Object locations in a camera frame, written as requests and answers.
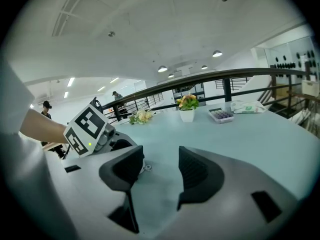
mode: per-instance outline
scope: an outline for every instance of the railing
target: railing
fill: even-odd
[[[121,102],[116,107],[118,112],[120,113],[120,116],[126,119],[129,115],[132,115],[134,112],[140,109],[148,110],[163,100],[164,100],[164,97],[161,92],[161,93],[147,96],[145,98],[134,100],[134,102],[132,101]],[[114,122],[118,121],[114,108],[112,111],[108,113],[104,113],[104,115],[107,116],[109,119],[115,119],[109,122],[109,124],[113,124]]]
[[[259,93],[259,92],[265,92],[265,91],[270,91],[271,95],[273,97],[277,97],[277,95],[276,95],[277,89],[288,87],[289,90],[291,91],[293,86],[301,85],[301,83],[294,83],[294,84],[292,83],[292,75],[296,75],[296,76],[300,76],[300,77],[306,76],[306,79],[310,80],[309,64],[306,63],[305,67],[306,67],[306,71],[299,71],[299,70],[292,70],[292,69],[279,69],[279,68],[274,68],[274,67],[271,67],[271,68],[241,68],[241,69],[231,69],[231,70],[223,70],[223,71],[216,71],[216,72],[209,72],[209,73],[204,73],[204,74],[192,75],[189,77],[180,78],[175,81],[170,81],[167,83],[153,86],[148,89],[138,91],[136,93],[130,94],[130,95],[123,97],[121,99],[112,101],[112,102],[102,106],[102,108],[104,110],[109,109],[109,108],[113,108],[115,116],[112,116],[110,118],[116,118],[118,121],[120,121],[122,118],[126,118],[127,116],[132,115],[132,113],[133,113],[133,112],[123,113],[123,111],[121,111],[121,109],[118,109],[118,106],[121,106],[124,103],[132,102],[132,101],[136,102],[136,100],[145,99],[147,97],[157,95],[161,92],[169,91],[169,90],[180,88],[180,87],[196,85],[196,84],[200,84],[200,83],[204,83],[204,82],[216,81],[216,80],[223,81],[224,94],[218,95],[218,96],[200,98],[200,99],[198,99],[199,102],[206,102],[206,101],[212,101],[212,100],[223,99],[223,98],[224,98],[225,102],[230,102],[232,100],[232,97],[234,97],[234,96]],[[287,75],[289,84],[276,86],[276,75],[279,75],[279,74]],[[253,90],[231,92],[230,79],[249,78],[249,77],[253,77],[253,76],[263,76],[263,75],[271,75],[271,79],[272,79],[271,86],[268,86],[265,88],[253,89]],[[290,110],[292,107],[291,106],[291,97],[292,96],[289,94],[287,97],[275,99],[273,101],[268,101],[268,99],[266,99],[267,102],[263,103],[263,105],[265,105],[265,106],[271,105],[271,104],[288,99],[288,107],[286,109]],[[309,105],[309,103],[306,100],[305,107],[308,107],[308,105]],[[151,108],[151,110],[157,111],[157,110],[163,110],[163,109],[168,109],[168,108],[174,108],[177,106],[178,106],[177,104],[171,104],[171,105],[154,107],[154,108]]]
[[[250,77],[235,77],[230,78],[230,86],[232,91],[239,91],[248,81]],[[215,87],[217,89],[225,89],[224,82],[222,80],[215,81]]]

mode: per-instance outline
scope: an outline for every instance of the fluorescent light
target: fluorescent light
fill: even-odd
[[[219,56],[221,56],[221,55],[222,55],[222,52],[221,52],[221,51],[215,50],[214,53],[213,53],[213,55],[212,55],[212,57],[219,57]]]
[[[161,72],[165,72],[167,70],[168,70],[168,68],[166,66],[160,66],[159,69],[158,69],[158,72],[161,73]]]
[[[102,89],[106,88],[105,86],[102,86],[97,92],[100,92]]]
[[[110,83],[113,83],[114,81],[116,81],[116,80],[118,80],[118,79],[119,79],[119,77],[117,77],[117,78],[115,78],[115,79],[111,80],[111,81],[110,81]]]
[[[69,82],[68,82],[68,85],[67,87],[70,87],[72,85],[72,83],[74,82],[75,78],[74,77],[71,77]]]

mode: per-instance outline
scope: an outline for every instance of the white flower pot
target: white flower pot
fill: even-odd
[[[183,122],[192,123],[195,118],[195,110],[180,110],[180,116]]]

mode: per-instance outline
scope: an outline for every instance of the black handrail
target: black handrail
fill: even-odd
[[[307,73],[304,71],[292,70],[292,69],[279,69],[279,68],[240,68],[240,69],[215,71],[215,72],[209,72],[209,73],[200,73],[200,74],[172,80],[163,84],[153,86],[148,89],[135,92],[123,98],[112,101],[102,106],[102,108],[105,110],[123,103],[145,98],[151,95],[155,95],[155,94],[176,89],[179,87],[190,86],[190,85],[210,82],[214,80],[240,78],[240,77],[245,78],[245,77],[253,77],[253,76],[263,76],[263,75],[279,75],[279,74],[300,75],[300,76],[307,75]]]

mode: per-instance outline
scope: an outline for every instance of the ceiling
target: ceiling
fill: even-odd
[[[68,92],[67,100],[75,100],[86,96],[103,95],[112,87],[122,83],[125,79],[119,78],[110,83],[110,77],[81,77],[75,78],[72,85],[67,87],[70,78],[40,82],[27,86],[34,96],[33,105],[42,104],[44,101],[60,103],[64,100],[65,92]]]
[[[30,0],[2,52],[27,86],[71,76],[161,82],[187,65],[212,70],[303,21],[288,0]],[[162,65],[169,71],[158,73]]]

